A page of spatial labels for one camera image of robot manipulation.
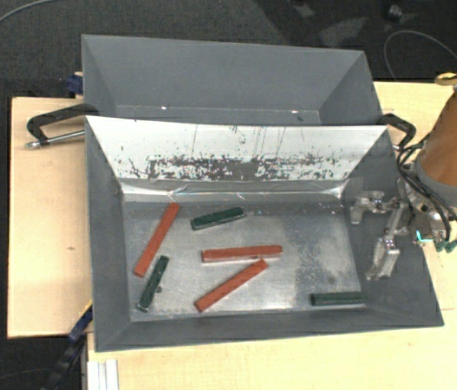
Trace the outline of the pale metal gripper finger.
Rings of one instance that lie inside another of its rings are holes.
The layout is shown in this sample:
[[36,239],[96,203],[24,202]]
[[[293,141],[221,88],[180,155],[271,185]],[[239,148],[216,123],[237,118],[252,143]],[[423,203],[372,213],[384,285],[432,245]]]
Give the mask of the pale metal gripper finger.
[[385,192],[381,190],[369,190],[359,193],[350,208],[350,220],[352,224],[359,224],[365,212],[375,215],[383,215],[399,208],[400,200],[392,197],[384,200]]
[[366,279],[371,281],[390,278],[399,255],[400,249],[393,236],[378,238],[371,267],[365,274]]

